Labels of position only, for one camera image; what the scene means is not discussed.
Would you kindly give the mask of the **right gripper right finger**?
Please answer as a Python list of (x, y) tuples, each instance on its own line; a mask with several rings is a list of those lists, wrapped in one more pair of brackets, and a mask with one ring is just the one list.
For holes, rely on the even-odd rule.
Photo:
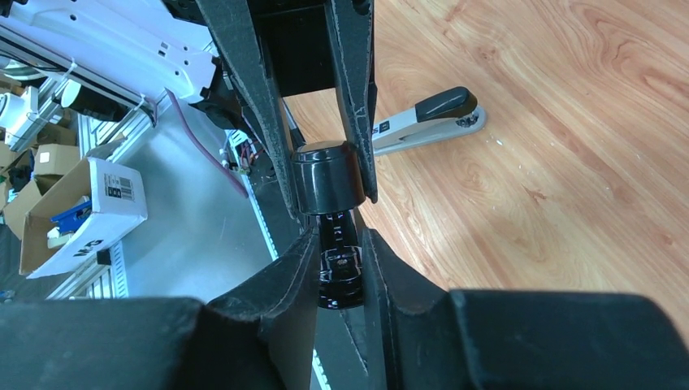
[(454, 289), (362, 235), (372, 389), (685, 389), (688, 349), (635, 294)]

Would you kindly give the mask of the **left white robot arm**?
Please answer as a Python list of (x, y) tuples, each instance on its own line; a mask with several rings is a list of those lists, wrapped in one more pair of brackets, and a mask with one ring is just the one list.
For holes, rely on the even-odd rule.
[[(376, 201), (370, 1), (4, 1), (1, 46), (128, 106), (164, 89), (256, 137), (291, 215)], [(336, 92), (344, 142), (299, 146), (284, 99)]]

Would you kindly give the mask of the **grey and black stapler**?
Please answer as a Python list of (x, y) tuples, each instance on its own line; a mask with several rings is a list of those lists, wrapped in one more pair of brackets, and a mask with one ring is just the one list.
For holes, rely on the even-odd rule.
[(373, 127), (374, 154), (382, 156), (480, 131), (488, 119), (477, 97), (457, 86), (430, 96)]

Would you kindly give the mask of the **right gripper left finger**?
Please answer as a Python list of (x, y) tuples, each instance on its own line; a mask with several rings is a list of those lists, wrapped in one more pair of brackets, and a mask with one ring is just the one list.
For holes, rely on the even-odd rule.
[(13, 302), (1, 308), (4, 389), (307, 389), (319, 236), (256, 275), (188, 297)]

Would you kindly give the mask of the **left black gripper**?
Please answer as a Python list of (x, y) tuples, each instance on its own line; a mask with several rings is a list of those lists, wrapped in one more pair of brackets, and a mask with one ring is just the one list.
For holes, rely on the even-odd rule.
[(373, 115), (372, 1), (166, 1), (171, 15), (208, 29), (234, 89), (253, 112), (292, 218), (298, 215), (292, 142), (281, 97), (336, 89), (363, 190), (378, 201)]

